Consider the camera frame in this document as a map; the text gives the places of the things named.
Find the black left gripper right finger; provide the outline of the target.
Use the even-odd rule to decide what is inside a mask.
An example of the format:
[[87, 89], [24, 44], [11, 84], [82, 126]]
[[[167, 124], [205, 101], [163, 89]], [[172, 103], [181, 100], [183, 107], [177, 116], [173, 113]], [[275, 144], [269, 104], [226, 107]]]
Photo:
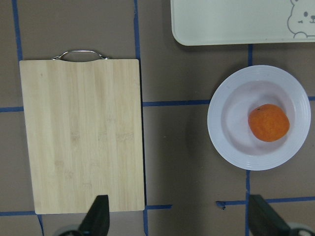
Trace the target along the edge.
[[249, 230], [253, 236], [288, 236], [289, 225], [260, 195], [250, 195]]

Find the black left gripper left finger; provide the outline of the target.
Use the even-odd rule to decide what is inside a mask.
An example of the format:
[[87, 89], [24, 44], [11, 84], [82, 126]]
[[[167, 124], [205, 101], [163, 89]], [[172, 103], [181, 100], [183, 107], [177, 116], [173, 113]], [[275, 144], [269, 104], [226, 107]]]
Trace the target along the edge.
[[78, 231], [83, 236], [106, 236], [109, 227], [109, 198], [107, 195], [99, 195], [94, 200]]

